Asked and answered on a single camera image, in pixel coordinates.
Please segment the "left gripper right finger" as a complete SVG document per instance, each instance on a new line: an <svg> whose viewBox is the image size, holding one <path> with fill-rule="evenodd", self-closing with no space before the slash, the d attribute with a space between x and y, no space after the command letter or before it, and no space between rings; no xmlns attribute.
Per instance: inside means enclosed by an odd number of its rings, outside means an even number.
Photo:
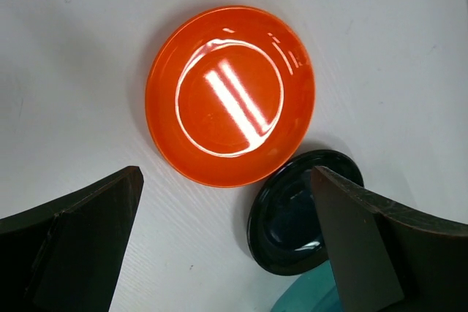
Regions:
<svg viewBox="0 0 468 312"><path fill-rule="evenodd" d="M312 195L345 311L466 311L467 225L410 208L327 167Z"/></svg>

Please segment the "orange plate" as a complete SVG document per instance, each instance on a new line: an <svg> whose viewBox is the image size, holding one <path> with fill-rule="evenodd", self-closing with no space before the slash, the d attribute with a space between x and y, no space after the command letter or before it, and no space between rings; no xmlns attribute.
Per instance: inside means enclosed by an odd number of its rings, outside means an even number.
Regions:
<svg viewBox="0 0 468 312"><path fill-rule="evenodd" d="M298 35L263 9L224 6L178 27L148 73L145 114L162 157L197 183L232 188L277 171L315 102Z"/></svg>

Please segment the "black plate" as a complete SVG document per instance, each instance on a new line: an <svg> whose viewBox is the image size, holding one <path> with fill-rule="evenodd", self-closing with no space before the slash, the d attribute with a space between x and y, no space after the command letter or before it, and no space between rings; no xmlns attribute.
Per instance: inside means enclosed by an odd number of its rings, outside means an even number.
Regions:
<svg viewBox="0 0 468 312"><path fill-rule="evenodd" d="M269 273L300 275L328 260L311 185L320 166L364 186L358 165L333 150L302 153L275 171L255 197L246 229L253 259Z"/></svg>

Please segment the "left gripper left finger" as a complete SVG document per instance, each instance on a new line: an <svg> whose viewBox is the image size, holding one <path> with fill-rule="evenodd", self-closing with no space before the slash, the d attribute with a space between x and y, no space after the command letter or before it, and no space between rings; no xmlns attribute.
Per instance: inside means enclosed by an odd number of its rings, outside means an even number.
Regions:
<svg viewBox="0 0 468 312"><path fill-rule="evenodd" d="M143 190L128 166L1 219L2 311L108 311Z"/></svg>

